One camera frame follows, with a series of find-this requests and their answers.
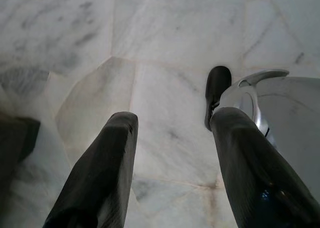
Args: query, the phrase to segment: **dark object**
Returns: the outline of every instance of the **dark object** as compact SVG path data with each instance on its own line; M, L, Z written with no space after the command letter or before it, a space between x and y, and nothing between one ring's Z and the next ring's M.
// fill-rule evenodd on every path
M0 113L0 203L8 191L15 166L34 149L40 123Z
M74 165L45 228L122 228L138 135L138 118L115 113Z
M225 66L216 66L212 68L206 81L205 99L206 111L204 124L211 131L210 118L212 111L219 105L222 93L231 86L231 73Z
M320 227L319 204L245 113L221 108L210 126L239 228Z

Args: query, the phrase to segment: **marble floor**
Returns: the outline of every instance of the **marble floor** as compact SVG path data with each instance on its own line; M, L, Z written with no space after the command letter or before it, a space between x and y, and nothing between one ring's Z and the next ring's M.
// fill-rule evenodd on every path
M212 134L209 70L320 78L319 0L0 0L0 111L41 121L0 227L42 227L115 112L138 115L126 228L237 227Z

